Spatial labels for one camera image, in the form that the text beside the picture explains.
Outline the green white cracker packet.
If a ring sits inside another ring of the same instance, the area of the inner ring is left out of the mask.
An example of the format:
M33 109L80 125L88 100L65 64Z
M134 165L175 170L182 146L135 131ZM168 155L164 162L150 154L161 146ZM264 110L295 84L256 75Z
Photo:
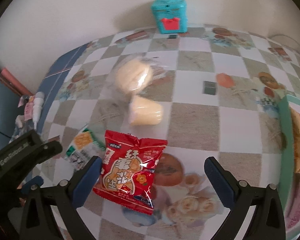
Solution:
M65 159L75 170L81 170L93 156L101 159L106 151L105 144L85 125L74 137L65 153Z

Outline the red peanut snack packet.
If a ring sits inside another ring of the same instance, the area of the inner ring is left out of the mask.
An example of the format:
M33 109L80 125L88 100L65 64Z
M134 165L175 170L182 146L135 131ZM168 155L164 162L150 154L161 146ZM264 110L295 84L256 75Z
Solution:
M94 193L128 209L152 215L155 169L167 140L137 138L107 130L106 152Z

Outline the white blue wrapper packet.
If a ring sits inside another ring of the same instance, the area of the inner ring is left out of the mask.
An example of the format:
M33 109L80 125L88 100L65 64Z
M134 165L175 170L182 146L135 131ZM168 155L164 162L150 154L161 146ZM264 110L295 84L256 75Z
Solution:
M25 117L23 115L18 115L15 119L15 128L9 143L33 129L34 124L31 119L25 120Z

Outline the white green-rimmed tray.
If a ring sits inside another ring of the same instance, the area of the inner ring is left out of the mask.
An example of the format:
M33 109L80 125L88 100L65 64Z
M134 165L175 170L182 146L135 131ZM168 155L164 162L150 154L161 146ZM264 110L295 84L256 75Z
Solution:
M279 116L282 135L281 172L279 179L279 196L286 225L286 239L297 239L300 236L300 221L287 229L287 218L292 208L300 173L294 172L293 128L290 108L300 113L300 99L287 95L279 103Z

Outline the yellow jelly cup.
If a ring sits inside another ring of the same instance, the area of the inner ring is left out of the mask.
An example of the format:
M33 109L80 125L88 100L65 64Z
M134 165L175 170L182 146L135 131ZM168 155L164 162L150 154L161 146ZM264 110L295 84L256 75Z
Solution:
M157 125L162 121L163 113L161 104L135 95L129 104L128 122L132 126Z

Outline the clear bag with bun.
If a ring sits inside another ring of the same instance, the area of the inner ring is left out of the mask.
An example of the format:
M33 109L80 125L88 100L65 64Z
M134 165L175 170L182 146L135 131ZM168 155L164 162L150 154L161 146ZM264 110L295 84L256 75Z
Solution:
M101 99L128 103L148 86L166 76L168 66L145 53L125 56L110 71L100 93Z

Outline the teal toy box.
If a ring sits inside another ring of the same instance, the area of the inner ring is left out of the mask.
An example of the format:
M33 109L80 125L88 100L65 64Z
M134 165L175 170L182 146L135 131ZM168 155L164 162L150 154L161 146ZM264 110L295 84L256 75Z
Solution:
M187 32L185 0L155 0L151 10L161 34Z

